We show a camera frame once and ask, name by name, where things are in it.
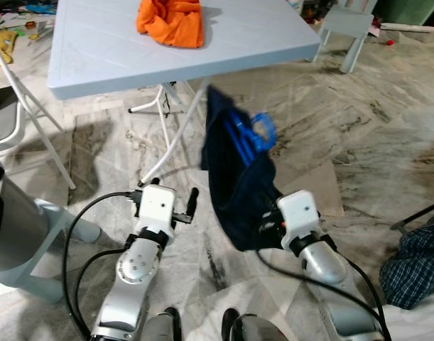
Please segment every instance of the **table leg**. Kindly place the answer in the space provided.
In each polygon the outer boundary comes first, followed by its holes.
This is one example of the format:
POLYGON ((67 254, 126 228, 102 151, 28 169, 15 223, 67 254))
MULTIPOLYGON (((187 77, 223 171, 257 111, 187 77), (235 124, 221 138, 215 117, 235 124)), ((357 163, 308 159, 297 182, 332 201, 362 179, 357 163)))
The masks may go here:
MULTIPOLYGON (((149 172, 147 172, 147 174, 141 179, 141 181, 139 181, 138 186, 141 187, 142 185, 147 183, 147 181, 149 181, 152 178, 152 176, 166 162, 166 160, 168 160, 169 156, 173 152, 173 149, 175 148, 175 146, 179 142, 180 138, 182 137, 183 132, 185 131, 185 128, 187 127, 188 123, 190 122, 191 116, 192 116, 193 112, 196 110, 196 107, 199 104, 200 98, 205 93, 209 83, 210 83, 210 77, 206 77, 201 81, 200 87, 196 92, 196 96, 195 96, 195 98, 193 98, 193 101, 191 102, 190 106, 188 107, 188 109, 186 111, 185 121, 180 125, 180 128, 179 128, 177 134, 174 136, 174 139, 171 141, 171 144, 168 147, 168 150, 166 151, 165 155, 163 155, 163 157, 157 162, 157 164, 154 167, 152 167, 152 169, 150 169, 149 172)), ((163 85, 163 87, 169 93, 169 89, 165 85, 163 85)))

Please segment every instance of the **gray cylinder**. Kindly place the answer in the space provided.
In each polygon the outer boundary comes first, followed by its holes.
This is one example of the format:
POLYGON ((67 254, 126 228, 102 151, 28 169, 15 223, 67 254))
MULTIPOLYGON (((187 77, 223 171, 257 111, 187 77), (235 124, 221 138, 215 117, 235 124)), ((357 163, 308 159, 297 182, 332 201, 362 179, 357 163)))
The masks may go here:
POLYGON ((3 271, 32 258, 48 234, 48 217, 6 176, 0 182, 0 197, 4 201, 0 230, 0 271, 3 271))

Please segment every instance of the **chair leg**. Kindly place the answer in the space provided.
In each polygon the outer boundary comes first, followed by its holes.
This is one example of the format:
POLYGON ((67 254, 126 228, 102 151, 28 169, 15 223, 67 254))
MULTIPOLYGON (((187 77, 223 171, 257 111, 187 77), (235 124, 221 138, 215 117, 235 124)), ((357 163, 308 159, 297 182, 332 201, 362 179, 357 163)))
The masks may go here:
POLYGON ((41 105, 41 103, 37 100, 37 98, 35 96, 33 96, 32 92, 30 92, 29 89, 27 87, 25 87, 24 84, 21 81, 18 80, 18 83, 20 84, 21 89, 23 90, 23 92, 25 92, 29 96, 29 98, 32 100, 33 103, 35 103, 35 105, 39 108, 39 110, 41 110, 42 113, 44 113, 44 115, 47 116, 47 118, 49 118, 49 120, 57 127, 57 129, 59 129, 59 131, 63 133, 64 130, 60 126, 60 124, 49 113, 49 111, 46 110, 43 105, 41 105))
POLYGON ((321 40, 321 42, 319 44, 318 51, 316 51, 316 54, 313 58, 306 59, 308 62, 315 62, 318 58, 319 52, 321 52, 321 50, 322 50, 322 47, 326 46, 327 42, 329 41, 330 31, 327 30, 326 28, 324 28, 324 24, 321 26, 318 34, 319 34, 320 40, 321 40))
POLYGON ((59 155, 55 151, 53 145, 51 144, 51 141, 49 141, 48 137, 45 135, 45 132, 41 128, 41 125, 38 123, 37 119, 29 112, 28 112, 28 115, 31 118, 33 124, 35 125, 35 128, 37 128, 37 131, 40 134, 40 137, 41 137, 43 143, 45 144, 47 150, 49 151, 49 154, 51 155, 51 157, 55 161, 55 164, 59 168, 60 173, 62 174, 63 178, 67 182, 68 187, 70 187, 71 190, 74 190, 76 188, 76 186, 73 183, 71 177, 68 175, 68 172, 65 169, 65 167, 64 167, 62 161, 60 160, 59 155))
POLYGON ((359 57, 360 50, 364 45, 365 37, 354 39, 349 51, 347 51, 345 61, 343 62, 340 71, 343 73, 351 73, 356 65, 357 57, 359 57))
POLYGON ((18 287, 50 303, 60 301, 63 296, 62 284, 52 278, 32 275, 26 276, 23 281, 18 284, 18 287))

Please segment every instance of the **marble floor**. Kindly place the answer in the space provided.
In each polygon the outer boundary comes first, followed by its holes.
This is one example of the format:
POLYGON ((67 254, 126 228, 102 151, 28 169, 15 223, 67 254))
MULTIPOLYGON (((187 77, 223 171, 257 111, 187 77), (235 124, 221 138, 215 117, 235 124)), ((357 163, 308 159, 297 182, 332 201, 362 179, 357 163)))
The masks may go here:
MULTIPOLYGON (((278 143, 271 151, 278 188, 311 190, 322 228, 377 284, 379 267, 395 252, 400 237, 390 225, 434 203, 434 35, 383 33, 369 38, 354 72, 342 75, 338 67, 348 45, 345 37, 331 36, 316 63, 220 75, 213 84, 251 113, 269 112, 278 128, 278 143), (386 46, 388 39, 396 44, 386 46)), ((53 163, 11 178, 29 195, 76 213, 97 196, 135 188, 166 146, 155 113, 126 112, 152 100, 154 87, 60 102, 46 87, 50 47, 51 36, 36 43, 19 38, 10 66, 65 127, 66 134, 59 134, 42 121, 77 189, 68 190, 53 163)), ((0 87, 6 85, 0 70, 0 87)), ((178 91, 190 100, 181 84, 178 91)), ((166 123, 172 136, 183 114, 174 104, 170 111, 166 123)), ((191 187, 198 187, 200 196, 194 222, 178 225, 177 238, 164 253, 150 314, 178 307, 187 341, 219 340, 228 307, 274 321, 290 341, 327 340, 305 285, 271 273, 251 252, 238 252, 220 229, 207 175, 198 167, 203 125, 203 118, 195 115, 180 148, 161 170, 162 184, 177 190, 177 211, 183 210, 191 187)), ((1 159, 16 168, 44 155, 35 129, 28 125, 22 144, 1 159)), ((87 219, 98 223, 104 234, 95 244, 72 242, 71 281, 91 255, 120 245, 133 227, 131 206, 120 198, 98 204, 87 219)), ((59 276, 61 247, 60 240, 53 245, 37 274, 59 276)), ((291 254, 265 253, 278 266, 300 270, 291 254)), ((89 325, 114 278, 115 261, 108 256, 85 276, 80 302, 89 325)), ((366 292, 359 278, 357 284, 366 292)), ((0 341, 9 340, 65 341, 78 336, 63 304, 49 305, 0 285, 0 341)))

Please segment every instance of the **plaid cloth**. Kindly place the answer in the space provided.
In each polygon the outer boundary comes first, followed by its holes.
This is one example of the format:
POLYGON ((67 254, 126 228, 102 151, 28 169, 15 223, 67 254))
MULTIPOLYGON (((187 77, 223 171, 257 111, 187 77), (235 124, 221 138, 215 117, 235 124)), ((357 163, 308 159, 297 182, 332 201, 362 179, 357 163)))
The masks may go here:
POLYGON ((413 309, 434 289, 434 224, 405 234, 397 255, 379 272, 388 304, 413 309))

